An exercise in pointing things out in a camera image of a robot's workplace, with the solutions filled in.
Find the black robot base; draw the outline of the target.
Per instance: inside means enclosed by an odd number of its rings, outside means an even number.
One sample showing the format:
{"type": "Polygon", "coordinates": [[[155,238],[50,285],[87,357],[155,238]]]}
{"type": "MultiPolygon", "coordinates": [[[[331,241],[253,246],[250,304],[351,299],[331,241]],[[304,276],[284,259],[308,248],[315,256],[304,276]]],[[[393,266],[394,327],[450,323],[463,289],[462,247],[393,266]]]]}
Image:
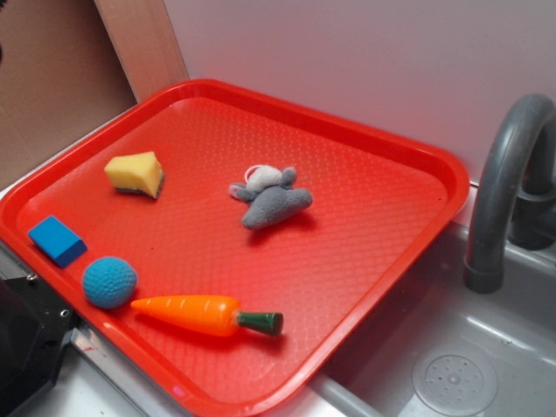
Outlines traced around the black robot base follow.
{"type": "Polygon", "coordinates": [[[2,416],[56,385],[75,325],[73,308],[45,280],[1,280],[2,416]]]}

